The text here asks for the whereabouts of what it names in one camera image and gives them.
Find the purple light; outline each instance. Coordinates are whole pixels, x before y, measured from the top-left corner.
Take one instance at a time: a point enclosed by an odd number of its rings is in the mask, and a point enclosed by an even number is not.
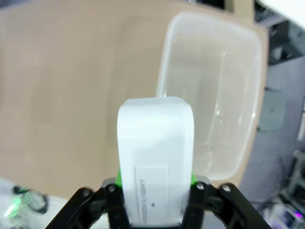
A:
[[[298,218],[301,218],[301,217],[302,217],[302,214],[299,213],[299,212],[295,212],[295,216],[298,217]]]

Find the clear plastic container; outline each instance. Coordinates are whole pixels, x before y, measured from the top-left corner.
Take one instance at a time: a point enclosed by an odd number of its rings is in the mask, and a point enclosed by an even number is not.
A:
[[[193,109],[193,171],[211,181],[232,177],[255,131],[263,49],[250,29],[185,12],[170,23],[157,96],[178,96]]]

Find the cardboard surface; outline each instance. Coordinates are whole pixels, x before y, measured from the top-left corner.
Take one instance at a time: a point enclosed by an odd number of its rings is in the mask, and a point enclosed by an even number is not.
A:
[[[43,1],[0,11],[0,177],[69,198],[116,176],[118,109],[155,96],[167,25],[182,11],[241,23],[266,50],[262,29],[184,2]],[[239,184],[251,145],[230,182]]]

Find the black cable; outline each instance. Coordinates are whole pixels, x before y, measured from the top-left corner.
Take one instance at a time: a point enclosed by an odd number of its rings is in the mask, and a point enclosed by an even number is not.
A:
[[[14,186],[12,191],[15,195],[22,195],[22,202],[32,211],[41,214],[45,214],[48,211],[49,198],[46,194],[20,186]]]

